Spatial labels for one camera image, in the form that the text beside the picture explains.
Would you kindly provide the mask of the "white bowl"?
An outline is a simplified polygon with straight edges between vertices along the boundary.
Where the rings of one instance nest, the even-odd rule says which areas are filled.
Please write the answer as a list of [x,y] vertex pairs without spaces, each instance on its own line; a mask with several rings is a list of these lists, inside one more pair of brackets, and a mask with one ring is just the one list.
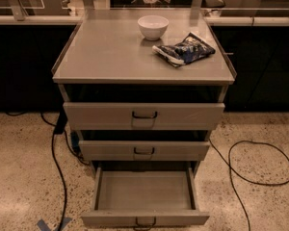
[[146,15],[138,19],[142,35],[148,40],[158,40],[169,26],[169,21],[160,15]]

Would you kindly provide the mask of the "blue tape cross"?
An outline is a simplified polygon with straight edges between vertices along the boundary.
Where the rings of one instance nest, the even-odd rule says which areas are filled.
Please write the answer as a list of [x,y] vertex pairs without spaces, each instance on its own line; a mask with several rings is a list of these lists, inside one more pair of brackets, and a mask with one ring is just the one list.
[[46,224],[43,219],[40,219],[37,222],[37,227],[39,231],[64,231],[66,226],[72,221],[72,218],[64,217],[62,220],[59,221],[59,224],[56,226],[55,229],[51,230],[50,227]]

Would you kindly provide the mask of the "grey top drawer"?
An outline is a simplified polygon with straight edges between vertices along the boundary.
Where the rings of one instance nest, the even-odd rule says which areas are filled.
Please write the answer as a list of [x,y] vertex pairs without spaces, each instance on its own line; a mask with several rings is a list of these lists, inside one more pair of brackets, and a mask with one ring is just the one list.
[[213,130],[223,103],[66,102],[74,130]]

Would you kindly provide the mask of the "grey bottom drawer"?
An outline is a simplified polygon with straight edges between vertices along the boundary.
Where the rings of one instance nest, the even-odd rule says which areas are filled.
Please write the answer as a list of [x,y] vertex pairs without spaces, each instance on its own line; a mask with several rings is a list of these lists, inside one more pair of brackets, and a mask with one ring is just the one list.
[[92,207],[82,215],[88,227],[202,225],[209,214],[197,205],[192,170],[105,170],[95,175]]

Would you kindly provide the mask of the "grey middle drawer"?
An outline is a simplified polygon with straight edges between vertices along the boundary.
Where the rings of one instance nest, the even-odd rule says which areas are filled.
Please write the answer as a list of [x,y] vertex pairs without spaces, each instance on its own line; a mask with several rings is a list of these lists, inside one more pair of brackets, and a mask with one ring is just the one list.
[[86,160],[202,161],[207,141],[79,141]]

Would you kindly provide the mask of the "blue white snack bag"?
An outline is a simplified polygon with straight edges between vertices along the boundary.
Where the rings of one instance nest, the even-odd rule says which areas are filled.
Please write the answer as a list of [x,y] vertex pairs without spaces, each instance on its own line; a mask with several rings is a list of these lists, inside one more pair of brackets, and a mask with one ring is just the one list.
[[153,45],[152,51],[174,67],[199,61],[213,55],[216,50],[194,33],[176,45]]

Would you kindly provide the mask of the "dark counter cabinets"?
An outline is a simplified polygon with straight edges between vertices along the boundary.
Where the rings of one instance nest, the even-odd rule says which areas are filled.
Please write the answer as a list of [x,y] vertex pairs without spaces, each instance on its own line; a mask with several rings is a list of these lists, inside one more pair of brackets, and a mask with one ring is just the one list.
[[[0,111],[56,111],[53,80],[81,24],[0,25]],[[213,26],[235,71],[223,103],[231,112],[289,112],[289,27]]]

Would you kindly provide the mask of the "grey drawer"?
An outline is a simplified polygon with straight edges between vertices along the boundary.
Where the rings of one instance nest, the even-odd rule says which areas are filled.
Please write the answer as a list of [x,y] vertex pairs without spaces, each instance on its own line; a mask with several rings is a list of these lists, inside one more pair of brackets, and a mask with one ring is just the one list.
[[92,207],[82,215],[88,227],[202,225],[209,214],[197,205],[192,170],[105,170],[95,175]]
[[66,102],[74,130],[213,130],[223,103]]
[[202,161],[207,141],[79,141],[86,160]]

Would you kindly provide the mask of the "grey drawer cabinet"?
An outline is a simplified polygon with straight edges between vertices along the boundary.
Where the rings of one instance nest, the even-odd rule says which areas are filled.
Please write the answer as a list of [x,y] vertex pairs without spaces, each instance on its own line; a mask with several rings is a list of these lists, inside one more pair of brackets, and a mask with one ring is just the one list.
[[[146,10],[92,11],[70,40],[53,80],[66,102],[223,103],[235,71],[203,18],[161,10],[169,21],[158,45],[176,45],[194,33],[216,52],[174,67],[152,51],[138,27]],[[214,130],[74,130],[79,141],[207,141]]]

